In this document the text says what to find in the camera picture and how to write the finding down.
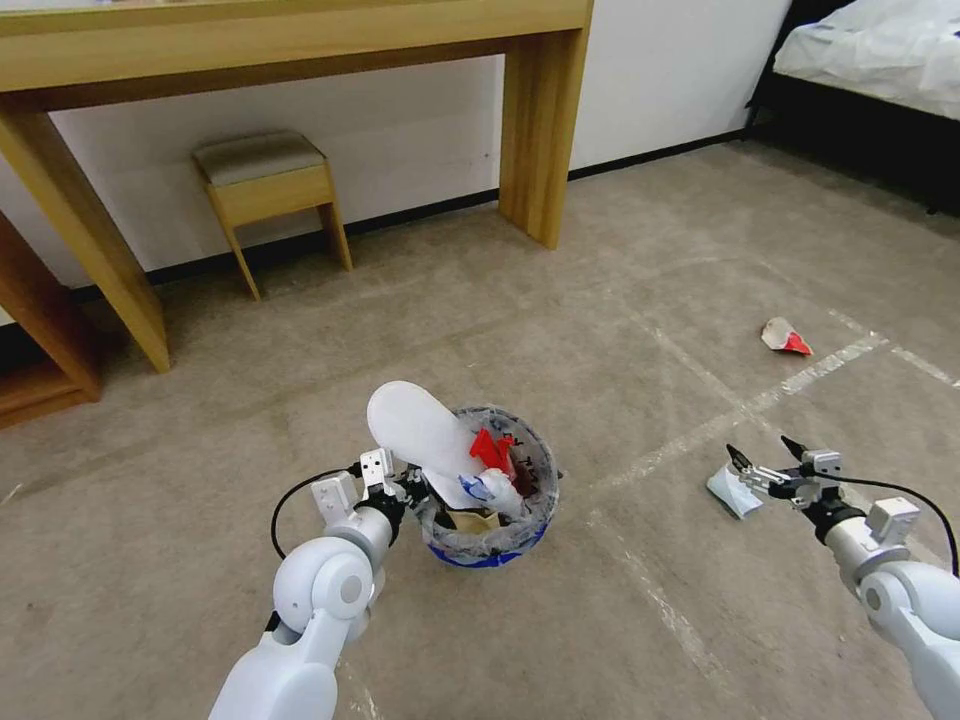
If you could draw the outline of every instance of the blue trash can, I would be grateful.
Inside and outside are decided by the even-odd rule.
[[[559,477],[553,453],[547,444],[516,415],[494,406],[469,407],[454,411],[474,432],[486,428],[494,440],[511,435],[512,454],[530,473],[534,492],[524,500],[529,514],[521,520],[489,532],[461,533],[436,523],[437,500],[430,495],[414,509],[423,541],[445,563],[464,568],[506,565],[540,542],[559,501]]]

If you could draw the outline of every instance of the stool cushion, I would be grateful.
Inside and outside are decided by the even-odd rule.
[[[231,185],[322,165],[323,154],[299,133],[283,131],[204,145],[193,157],[211,185]]]

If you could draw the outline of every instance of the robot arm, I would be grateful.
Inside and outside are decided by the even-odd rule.
[[[930,714],[954,720],[960,708],[960,580],[941,568],[910,561],[904,543],[920,511],[903,498],[888,498],[865,514],[843,501],[838,482],[818,476],[840,472],[839,453],[810,451],[783,440],[800,467],[755,466],[728,445],[741,481],[789,500],[813,523],[870,625],[903,652]]]
[[[367,626],[383,588],[381,565],[405,509],[389,451],[365,453],[361,465],[362,501],[347,472],[311,485],[327,521],[324,536],[300,545],[280,564],[275,610],[260,642],[230,671],[210,720],[333,717],[334,669],[344,645]]]

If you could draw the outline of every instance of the black bed frame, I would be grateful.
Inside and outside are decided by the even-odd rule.
[[[892,186],[930,212],[960,211],[960,122],[773,72],[791,30],[849,2],[794,0],[748,104],[746,136]]]

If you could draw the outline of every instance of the black baseboard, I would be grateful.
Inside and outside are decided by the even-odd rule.
[[[731,140],[739,140],[741,137],[743,137],[743,130],[732,130],[731,132],[721,133],[720,135],[711,135],[710,137],[701,138],[700,140],[691,140],[688,143],[671,145],[670,147],[651,150],[650,152],[640,153],[639,155],[631,155],[620,158],[619,160],[609,160],[605,163],[597,163],[596,165],[590,165],[585,168],[577,168],[568,173],[567,179],[579,180],[580,178],[599,175],[600,173],[610,172],[612,170],[623,170],[631,165],[642,165],[643,163],[653,162],[654,160],[661,160],[666,157],[673,157],[674,155],[682,155],[683,153],[699,150],[708,145],[718,145],[720,143],[730,142]]]
[[[730,142],[731,140],[742,137],[742,135],[742,130],[734,130],[733,132],[713,135],[680,145],[672,145],[667,148],[661,148],[660,150],[631,155],[630,157],[620,158],[618,160],[610,160],[609,162],[598,163],[596,165],[590,165],[589,167],[577,168],[569,172],[567,179],[579,180],[580,178],[599,175],[600,173],[611,172],[612,170],[622,170],[632,165],[640,165],[673,155],[681,155],[708,145]],[[344,226],[344,230],[348,236],[355,237],[364,233],[373,232],[374,230],[382,230],[395,225],[403,225],[404,223],[415,220],[422,220],[432,217],[433,215],[483,205],[484,203],[493,202],[499,195],[500,190],[498,188],[484,190],[483,192],[462,195],[449,200],[441,200],[440,202],[421,205],[408,210],[400,210],[398,212],[387,213],[386,215],[367,218],[366,220],[357,220],[356,222],[347,223]],[[247,260],[247,264],[251,268],[273,265],[284,260],[290,260],[316,252],[318,247],[323,247],[317,235],[318,233],[308,233],[306,235],[298,235],[292,238],[284,238],[283,240],[264,243],[263,245],[255,245],[244,248],[243,254]],[[208,272],[231,268],[234,267],[235,264],[236,260],[233,257],[233,253],[228,251],[219,255],[201,258],[200,260],[191,260],[178,265],[160,268],[159,270],[150,270],[146,275],[151,285],[163,285],[164,283],[175,280],[182,280]],[[87,302],[103,297],[100,288],[96,285],[85,285],[84,287],[74,288],[70,292],[77,302]]]

